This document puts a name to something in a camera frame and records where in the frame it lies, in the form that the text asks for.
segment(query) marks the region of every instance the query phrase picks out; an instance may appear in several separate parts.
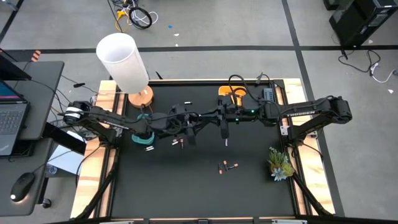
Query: concrete floor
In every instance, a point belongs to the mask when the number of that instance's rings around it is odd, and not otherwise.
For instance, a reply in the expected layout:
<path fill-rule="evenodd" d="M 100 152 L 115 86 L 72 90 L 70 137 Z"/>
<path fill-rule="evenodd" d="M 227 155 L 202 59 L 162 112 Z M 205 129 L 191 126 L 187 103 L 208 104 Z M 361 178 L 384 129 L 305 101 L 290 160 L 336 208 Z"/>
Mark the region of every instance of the concrete floor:
<path fill-rule="evenodd" d="M 328 20 L 332 14 L 321 0 L 288 0 L 300 45 L 336 45 Z M 292 45 L 280 0 L 142 0 L 160 19 L 149 30 L 131 28 L 140 47 L 216 45 Z M 10 10 L 0 4 L 0 28 Z M 369 39 L 370 45 L 398 45 L 398 13 Z M 0 47 L 4 49 L 95 48 L 101 38 L 116 32 L 106 1 L 24 1 Z M 378 50 L 382 57 L 376 76 L 383 80 L 398 67 L 398 50 Z M 325 128 L 326 142 L 347 217 L 398 220 L 396 146 L 398 77 L 375 82 L 337 61 L 339 51 L 303 51 L 316 98 L 341 95 L 350 103 L 353 120 Z M 255 77 L 302 78 L 293 50 L 145 52 L 142 59 L 152 78 L 227 78 L 233 73 Z M 41 61 L 63 60 L 63 75 L 98 89 L 108 73 L 95 54 L 43 54 Z M 366 69 L 366 51 L 349 56 L 349 63 Z M 59 85 L 70 100 L 87 100 L 92 93 Z M 0 218 L 0 223 L 43 223 L 67 220 L 75 194 L 73 178 L 53 179 L 47 194 L 57 206 L 36 208 L 30 217 Z"/>

